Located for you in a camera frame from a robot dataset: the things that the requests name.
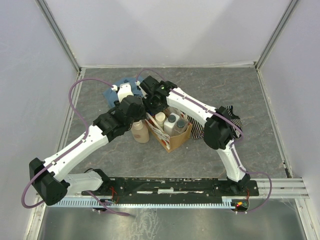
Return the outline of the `beige pump lotion bottle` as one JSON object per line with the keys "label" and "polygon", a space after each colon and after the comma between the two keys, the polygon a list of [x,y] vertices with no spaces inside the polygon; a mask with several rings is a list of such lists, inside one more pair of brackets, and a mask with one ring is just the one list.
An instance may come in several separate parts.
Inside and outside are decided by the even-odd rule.
{"label": "beige pump lotion bottle", "polygon": [[138,143],[145,144],[150,140],[148,128],[142,120],[132,123],[131,132]]}

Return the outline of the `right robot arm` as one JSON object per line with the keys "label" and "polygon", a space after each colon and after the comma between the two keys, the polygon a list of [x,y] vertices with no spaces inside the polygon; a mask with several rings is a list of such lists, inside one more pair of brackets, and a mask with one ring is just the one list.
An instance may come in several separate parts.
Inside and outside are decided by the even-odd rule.
{"label": "right robot arm", "polygon": [[204,129],[203,140],[207,146],[217,151],[227,174],[229,191],[236,196],[247,190],[250,174],[239,160],[235,148],[235,133],[242,130],[231,121],[228,110],[221,106],[215,108],[204,104],[185,93],[170,81],[157,81],[148,76],[136,85],[143,93],[146,109],[153,115],[173,107],[196,120]]}

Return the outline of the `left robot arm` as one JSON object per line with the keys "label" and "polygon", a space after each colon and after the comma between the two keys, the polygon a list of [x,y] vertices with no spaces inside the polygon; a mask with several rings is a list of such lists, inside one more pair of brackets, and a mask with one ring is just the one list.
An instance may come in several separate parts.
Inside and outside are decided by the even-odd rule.
{"label": "left robot arm", "polygon": [[29,163],[30,181],[42,200],[52,206],[67,193],[95,191],[106,195],[110,178],[101,170],[69,174],[82,160],[97,149],[129,131],[134,122],[146,119],[146,107],[139,96],[129,95],[119,104],[98,116],[84,134],[44,161]]}

